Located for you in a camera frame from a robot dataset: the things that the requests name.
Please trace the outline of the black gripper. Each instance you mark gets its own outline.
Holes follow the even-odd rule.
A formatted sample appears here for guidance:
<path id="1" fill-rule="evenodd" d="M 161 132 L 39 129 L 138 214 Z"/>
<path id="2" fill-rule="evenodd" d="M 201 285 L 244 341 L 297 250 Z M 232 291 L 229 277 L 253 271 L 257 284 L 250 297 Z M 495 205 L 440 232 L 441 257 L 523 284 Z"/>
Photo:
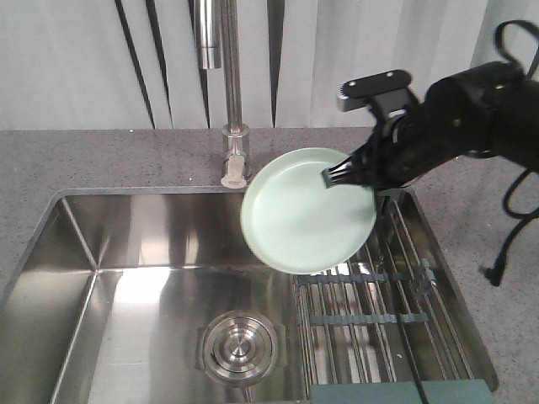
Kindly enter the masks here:
<path id="1" fill-rule="evenodd" d="M 423 108 L 385 120 L 380 114 L 367 142 L 342 162 L 322 170 L 327 188 L 338 185 L 400 187 L 459 155 L 442 141 Z"/>

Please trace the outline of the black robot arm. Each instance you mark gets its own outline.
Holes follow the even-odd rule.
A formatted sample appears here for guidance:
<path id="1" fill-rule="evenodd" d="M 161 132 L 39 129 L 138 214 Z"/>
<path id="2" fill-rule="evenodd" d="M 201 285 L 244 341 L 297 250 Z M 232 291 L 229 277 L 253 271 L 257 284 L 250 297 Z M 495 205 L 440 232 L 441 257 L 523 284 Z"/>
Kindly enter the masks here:
<path id="1" fill-rule="evenodd" d="M 411 82 L 397 69 L 340 86 L 339 108 L 368 108 L 376 124 L 363 146 L 323 170 L 327 187 L 395 189 L 467 153 L 537 171 L 538 83 L 520 67 L 495 61 L 459 72 L 432 84 L 422 101 Z"/>

